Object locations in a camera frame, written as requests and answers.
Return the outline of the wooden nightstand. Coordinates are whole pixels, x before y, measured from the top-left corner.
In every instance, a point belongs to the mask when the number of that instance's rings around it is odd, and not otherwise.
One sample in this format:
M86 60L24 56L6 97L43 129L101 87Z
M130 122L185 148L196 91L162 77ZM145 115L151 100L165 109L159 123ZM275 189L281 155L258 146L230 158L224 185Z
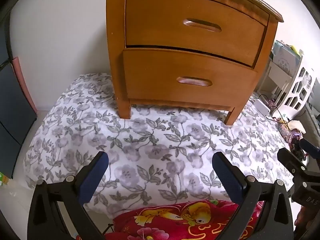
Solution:
M232 125L282 21L262 0L106 0L119 116L133 104L204 108L227 111Z

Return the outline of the wooden drawer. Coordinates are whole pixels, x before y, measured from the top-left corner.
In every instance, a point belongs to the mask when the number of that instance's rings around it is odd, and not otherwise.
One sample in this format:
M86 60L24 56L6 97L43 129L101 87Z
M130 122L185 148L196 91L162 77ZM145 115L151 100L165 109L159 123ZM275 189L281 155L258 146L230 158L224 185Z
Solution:
M242 64L174 50L126 49L123 61L130 99L235 107L257 77Z
M126 44L196 50L252 66L265 27L210 0L126 0Z

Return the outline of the white power adapter box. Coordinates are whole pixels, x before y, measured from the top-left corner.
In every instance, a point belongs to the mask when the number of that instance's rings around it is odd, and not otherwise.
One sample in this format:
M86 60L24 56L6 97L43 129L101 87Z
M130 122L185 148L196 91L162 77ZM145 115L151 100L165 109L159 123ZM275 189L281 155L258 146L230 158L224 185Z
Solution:
M269 115L270 109L260 99L256 100L253 105L263 116Z

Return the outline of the pile of small trinkets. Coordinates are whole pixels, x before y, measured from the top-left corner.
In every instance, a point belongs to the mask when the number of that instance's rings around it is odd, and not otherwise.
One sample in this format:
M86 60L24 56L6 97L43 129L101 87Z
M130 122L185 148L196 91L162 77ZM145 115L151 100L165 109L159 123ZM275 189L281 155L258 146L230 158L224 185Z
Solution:
M288 144L293 142L294 139L303 139L303 135L306 133L300 121L284 121L281 118L272 118L272 120L276 122L278 131Z

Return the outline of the red floral blanket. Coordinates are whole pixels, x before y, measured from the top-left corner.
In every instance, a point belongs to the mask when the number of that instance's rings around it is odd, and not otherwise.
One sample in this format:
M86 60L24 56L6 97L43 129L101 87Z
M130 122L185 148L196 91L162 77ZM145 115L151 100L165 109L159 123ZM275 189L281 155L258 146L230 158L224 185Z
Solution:
M141 208L116 217L105 239L217 239L237 208L226 200Z

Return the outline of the white cutout storage rack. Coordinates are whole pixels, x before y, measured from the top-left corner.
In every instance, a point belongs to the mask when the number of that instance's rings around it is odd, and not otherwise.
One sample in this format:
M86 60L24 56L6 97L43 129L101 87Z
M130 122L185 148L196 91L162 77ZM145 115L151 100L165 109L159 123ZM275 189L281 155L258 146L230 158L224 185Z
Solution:
M303 52L276 40L266 69L256 87L271 114L295 116L304 107L316 81L314 71L302 65Z

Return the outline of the grey floral bedding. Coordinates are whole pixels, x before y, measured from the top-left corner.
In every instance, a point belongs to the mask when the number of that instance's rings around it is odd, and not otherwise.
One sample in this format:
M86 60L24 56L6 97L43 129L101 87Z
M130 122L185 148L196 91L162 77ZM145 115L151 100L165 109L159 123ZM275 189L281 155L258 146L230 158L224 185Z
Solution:
M109 166L87 207L110 218L143 206L227 199L212 168L213 154L222 152L243 174L290 188L292 175L277 159L286 142L256 100L249 98L232 126L222 111L158 106L133 106L125 120L111 77L82 75L37 130L23 161L26 185L61 182L104 151Z

